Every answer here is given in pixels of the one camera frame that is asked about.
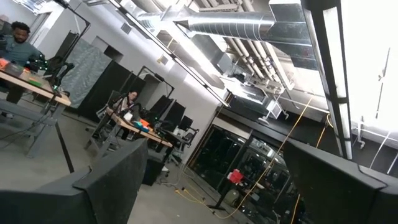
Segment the person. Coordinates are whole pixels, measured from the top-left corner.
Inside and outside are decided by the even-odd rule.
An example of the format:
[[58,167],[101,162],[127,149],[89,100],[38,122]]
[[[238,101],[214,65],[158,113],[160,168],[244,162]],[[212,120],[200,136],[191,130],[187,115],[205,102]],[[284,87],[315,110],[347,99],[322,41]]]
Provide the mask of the person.
[[128,109],[134,106],[134,100],[137,98],[136,91],[129,91],[127,96],[121,98],[113,104],[113,109],[116,110],[118,114],[125,113]]
[[[137,92],[130,90],[127,96],[121,98],[113,104],[113,109],[116,110],[121,116],[129,111],[134,106],[134,100],[137,98]],[[127,128],[122,128],[123,134],[121,136],[122,140],[126,140],[129,136],[130,130]]]
[[[25,66],[29,58],[40,57],[41,53],[33,45],[26,42],[29,37],[30,28],[23,22],[13,22],[11,24],[12,35],[4,35],[4,44],[0,45],[0,58],[6,59],[19,66]],[[11,103],[18,103],[25,89],[19,85],[6,82],[9,89],[6,100]],[[12,114],[1,113],[7,118],[12,118]]]

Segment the orange object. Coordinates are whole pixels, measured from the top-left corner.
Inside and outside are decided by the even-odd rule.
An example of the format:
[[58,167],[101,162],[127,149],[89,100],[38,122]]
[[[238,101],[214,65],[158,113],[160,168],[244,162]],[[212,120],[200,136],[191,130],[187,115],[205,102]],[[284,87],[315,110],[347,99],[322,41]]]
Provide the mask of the orange object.
[[148,125],[149,125],[148,121],[146,121],[146,120],[144,120],[144,119],[140,119],[139,122],[141,122],[141,124],[142,124],[144,127],[146,127],[146,128],[147,128]]
[[9,61],[7,61],[6,59],[0,58],[0,69],[4,70],[6,69],[6,65],[10,63]]

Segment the gray partition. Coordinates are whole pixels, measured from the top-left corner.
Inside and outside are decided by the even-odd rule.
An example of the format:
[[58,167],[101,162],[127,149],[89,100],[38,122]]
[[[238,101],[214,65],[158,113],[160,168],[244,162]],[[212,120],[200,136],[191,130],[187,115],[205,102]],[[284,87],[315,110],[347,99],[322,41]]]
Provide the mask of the gray partition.
[[102,51],[85,40],[80,39],[68,57],[67,62],[74,63],[62,80],[61,87],[70,92],[70,105],[78,108],[105,68],[112,60]]

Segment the wooden desk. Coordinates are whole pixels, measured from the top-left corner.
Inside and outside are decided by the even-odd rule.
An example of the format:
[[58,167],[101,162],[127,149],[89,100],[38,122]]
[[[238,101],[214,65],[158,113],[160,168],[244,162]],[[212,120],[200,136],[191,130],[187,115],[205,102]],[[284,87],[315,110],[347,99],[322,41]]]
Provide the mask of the wooden desk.
[[[52,93],[53,90],[52,90],[52,87],[50,86],[50,83],[47,80],[43,79],[41,76],[36,75],[36,74],[30,73],[30,72],[23,72],[18,77],[14,77],[14,76],[8,75],[7,73],[0,70],[0,78],[2,78],[3,80],[9,81],[13,84],[24,87],[27,90],[30,90],[34,93],[37,93],[37,94],[47,97],[49,99],[51,99],[54,96],[54,94]],[[38,86],[28,83],[30,78],[34,78],[37,82],[41,83],[42,86],[38,87]],[[65,105],[65,106],[70,106],[71,102],[70,102],[69,98],[63,93],[61,93],[61,95],[62,95],[62,97],[56,96],[54,100],[58,103]]]
[[163,145],[165,145],[167,147],[173,147],[173,145],[171,143],[169,143],[168,141],[162,140],[162,138],[159,137],[155,132],[149,131],[148,133],[145,133],[145,132],[137,129],[136,127],[134,127],[131,123],[125,122],[121,117],[114,114],[112,109],[107,108],[106,112],[108,115],[112,115],[112,119],[116,122],[116,124],[120,125],[121,127],[127,128],[128,130],[133,131],[135,133],[139,133],[140,135],[142,135],[146,138],[149,138],[151,140],[155,140],[159,143],[162,143]]
[[[105,140],[97,140],[94,137],[94,133],[100,132],[101,129],[108,123],[108,121],[112,119],[115,121],[116,125],[113,127],[112,131],[108,134]],[[113,113],[112,109],[107,108],[106,109],[106,115],[104,118],[101,119],[99,124],[97,125],[97,128],[94,130],[93,134],[91,135],[90,139],[88,140],[85,149],[88,149],[92,144],[94,144],[97,148],[97,156],[96,159],[99,159],[104,156],[105,152],[109,149],[111,144],[115,143],[120,143],[123,142],[123,140],[117,139],[118,132],[121,128],[126,128],[130,131],[133,131],[137,134],[140,134],[144,136],[145,138],[154,140],[159,142],[164,146],[164,150],[166,151],[167,148],[173,147],[171,143],[169,143],[166,140],[163,140],[160,136],[158,136],[156,133],[150,131],[149,133],[145,133],[137,128],[135,128],[131,123],[125,122],[122,118],[120,118],[118,115]]]
[[[42,77],[24,71],[22,74],[19,76],[15,77],[12,75],[9,75],[5,73],[3,70],[0,70],[0,78],[3,80],[6,80],[10,83],[13,83],[15,85],[19,85],[26,90],[30,90],[34,93],[37,93],[39,95],[42,95],[48,99],[52,99],[54,97],[54,93],[52,90],[52,87],[50,86],[50,83],[47,80],[44,80]],[[28,83],[29,79],[33,78],[36,82],[41,83],[41,86],[35,86],[33,84]],[[61,97],[56,96],[54,100],[57,102],[57,105],[55,107],[55,110],[52,112],[50,116],[47,116],[45,114],[48,113],[47,107],[50,106],[48,102],[47,105],[42,109],[41,112],[37,111],[32,111],[28,108],[15,105],[11,102],[7,102],[3,100],[1,110],[7,113],[11,113],[17,116],[21,116],[24,118],[27,118],[37,126],[42,126],[40,128],[40,131],[37,133],[33,134],[34,136],[34,142],[30,146],[29,151],[27,153],[27,157],[35,157],[40,149],[41,144],[44,142],[45,138],[48,136],[50,133],[52,127],[55,125],[56,122],[58,122],[59,117],[61,117],[62,112],[64,111],[66,106],[70,106],[71,102],[69,98],[61,93]],[[2,124],[3,127],[9,128],[9,129],[14,129],[15,127],[12,126],[7,126],[8,124]],[[29,129],[29,126],[26,128],[22,128],[21,131],[24,131],[26,129]]]

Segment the woman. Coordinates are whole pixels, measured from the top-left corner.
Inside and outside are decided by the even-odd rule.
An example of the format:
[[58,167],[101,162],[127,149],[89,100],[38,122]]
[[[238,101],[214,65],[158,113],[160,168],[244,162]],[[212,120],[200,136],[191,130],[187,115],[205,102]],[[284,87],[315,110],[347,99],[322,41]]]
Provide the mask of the woman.
[[126,97],[121,98],[113,105],[113,109],[116,110],[118,114],[124,114],[134,106],[134,100],[136,98],[137,92],[130,90]]
[[[127,96],[118,100],[112,107],[120,116],[124,116],[133,106],[134,100],[137,98],[137,92],[130,90]],[[129,136],[130,130],[127,128],[121,128],[123,130],[123,134],[121,139],[126,140]]]

